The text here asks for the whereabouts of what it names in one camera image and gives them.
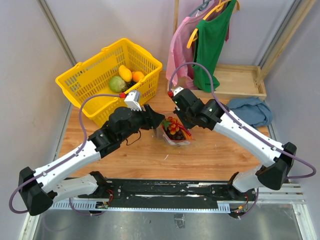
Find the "red toy chili pepper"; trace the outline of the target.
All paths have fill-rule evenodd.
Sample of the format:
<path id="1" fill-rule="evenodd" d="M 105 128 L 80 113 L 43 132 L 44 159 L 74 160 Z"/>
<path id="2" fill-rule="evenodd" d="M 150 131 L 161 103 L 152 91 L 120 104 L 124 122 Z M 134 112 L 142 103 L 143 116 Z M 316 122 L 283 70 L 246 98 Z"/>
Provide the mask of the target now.
<path id="1" fill-rule="evenodd" d="M 192 134 L 183 125 L 179 125 L 179 128 L 183 132 L 186 139 L 192 137 Z"/>

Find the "red toy strawberries bunch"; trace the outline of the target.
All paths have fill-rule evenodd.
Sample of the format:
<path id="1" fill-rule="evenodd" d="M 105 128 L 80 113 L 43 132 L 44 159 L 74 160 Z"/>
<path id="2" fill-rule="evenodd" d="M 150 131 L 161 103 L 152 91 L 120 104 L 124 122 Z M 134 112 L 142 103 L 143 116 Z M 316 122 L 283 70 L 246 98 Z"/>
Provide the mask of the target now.
<path id="1" fill-rule="evenodd" d="M 162 128 L 169 132 L 171 135 L 174 135 L 179 130 L 185 130 L 185 127 L 178 121 L 177 118 L 169 116 L 165 118 L 161 123 Z"/>

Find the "clear zip top bag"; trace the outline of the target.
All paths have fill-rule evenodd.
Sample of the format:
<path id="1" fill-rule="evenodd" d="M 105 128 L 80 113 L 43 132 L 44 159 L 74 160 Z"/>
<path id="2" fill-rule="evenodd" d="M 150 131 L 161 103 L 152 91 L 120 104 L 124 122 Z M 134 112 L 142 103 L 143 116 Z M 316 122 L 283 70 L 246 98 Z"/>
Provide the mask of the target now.
<path id="1" fill-rule="evenodd" d="M 193 140 L 191 131 L 174 116 L 166 116 L 155 130 L 155 136 L 171 146 L 189 145 Z"/>

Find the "dark purple toy grapes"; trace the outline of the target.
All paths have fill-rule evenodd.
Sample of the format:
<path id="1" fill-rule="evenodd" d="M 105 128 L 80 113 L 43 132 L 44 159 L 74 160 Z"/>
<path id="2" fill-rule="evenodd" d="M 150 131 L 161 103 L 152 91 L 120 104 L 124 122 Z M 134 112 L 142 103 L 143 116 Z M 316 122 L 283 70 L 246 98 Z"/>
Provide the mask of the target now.
<path id="1" fill-rule="evenodd" d="M 172 141 L 184 141 L 186 140 L 186 137 L 184 136 L 183 132 L 179 130 L 178 132 L 175 132 L 172 134 L 170 131 L 167 133 L 168 137 Z"/>

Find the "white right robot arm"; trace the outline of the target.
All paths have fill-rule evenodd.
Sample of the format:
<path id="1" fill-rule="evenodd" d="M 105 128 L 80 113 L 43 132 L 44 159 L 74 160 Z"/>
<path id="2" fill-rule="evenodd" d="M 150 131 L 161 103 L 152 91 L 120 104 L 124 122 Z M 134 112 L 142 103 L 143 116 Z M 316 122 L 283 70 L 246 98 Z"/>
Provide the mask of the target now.
<path id="1" fill-rule="evenodd" d="M 178 87 L 170 90 L 168 96 L 176 105 L 174 113 L 187 129 L 198 126 L 220 133 L 259 160 L 257 167 L 232 175 L 225 187 L 230 199 L 238 200 L 247 191 L 259 187 L 271 190 L 279 190 L 282 187 L 293 166 L 293 156 L 297 151 L 293 143 L 282 144 L 268 138 L 243 122 L 216 99 L 203 103 L 190 89 Z"/>

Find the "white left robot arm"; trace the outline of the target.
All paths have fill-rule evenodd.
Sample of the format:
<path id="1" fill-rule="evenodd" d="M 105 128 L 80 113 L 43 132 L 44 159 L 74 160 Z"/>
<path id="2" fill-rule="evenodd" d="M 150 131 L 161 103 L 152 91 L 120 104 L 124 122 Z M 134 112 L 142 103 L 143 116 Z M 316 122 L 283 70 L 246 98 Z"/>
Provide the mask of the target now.
<path id="1" fill-rule="evenodd" d="M 122 142 L 140 130 L 156 129 L 165 118 L 148 104 L 141 106 L 137 90 L 120 93 L 118 97 L 123 98 L 126 105 L 117 107 L 92 135 L 85 135 L 81 145 L 47 165 L 35 170 L 25 167 L 20 171 L 15 192 L 20 194 L 27 213 L 40 215 L 54 203 L 79 195 L 103 197 L 107 185 L 99 172 L 81 178 L 69 176 L 119 149 Z"/>

